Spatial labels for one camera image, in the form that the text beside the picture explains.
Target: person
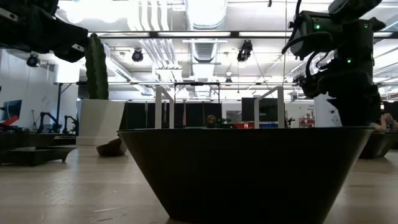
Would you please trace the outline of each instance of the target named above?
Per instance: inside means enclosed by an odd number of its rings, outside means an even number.
[[[209,115],[209,116],[207,116],[207,119],[206,119],[206,127],[207,128],[214,128],[215,127],[215,124],[216,124],[216,116],[214,116],[214,115]]]
[[[371,123],[376,131],[398,130],[398,122],[392,118],[391,114],[382,111],[381,117],[375,123]]]

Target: black robotic arm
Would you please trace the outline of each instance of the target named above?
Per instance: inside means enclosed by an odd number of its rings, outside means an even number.
[[[302,11],[301,0],[295,20],[289,24],[292,36],[282,53],[291,52],[307,61],[304,77],[295,81],[306,96],[329,94],[343,126],[365,126],[380,116],[380,96],[373,83],[373,35],[385,24],[376,18],[359,19],[381,0],[335,0],[329,13]],[[334,51],[334,59],[316,74],[309,65],[321,52]]]
[[[88,30],[55,17],[58,0],[0,0],[0,48],[76,62],[85,56]]]

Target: cactus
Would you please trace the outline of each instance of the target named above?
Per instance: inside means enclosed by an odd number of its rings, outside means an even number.
[[[108,73],[106,71],[106,54],[104,45],[96,34],[92,34],[90,37],[90,44],[86,53],[86,68],[90,99],[108,100],[109,91]]]
[[[86,51],[86,68],[87,68],[86,76],[88,84],[88,96],[90,99],[98,99],[97,78],[94,70],[93,48],[91,46],[92,40],[93,40],[93,34],[90,37],[90,44],[88,44]]]

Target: dark bowl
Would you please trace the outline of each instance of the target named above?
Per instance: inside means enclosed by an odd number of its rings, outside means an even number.
[[[97,147],[98,154],[104,157],[123,156],[125,155],[126,151],[127,148],[123,146],[122,140],[120,138]]]
[[[57,134],[0,133],[0,150],[20,147],[47,147]]]
[[[360,159],[375,159],[384,157],[394,147],[398,137],[397,132],[379,133],[373,132],[366,143]]]
[[[170,218],[323,223],[372,129],[120,131]]]

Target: white planter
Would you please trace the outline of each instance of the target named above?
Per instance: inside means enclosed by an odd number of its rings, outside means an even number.
[[[77,102],[79,116],[78,146],[100,146],[118,138],[124,103],[110,100]]]

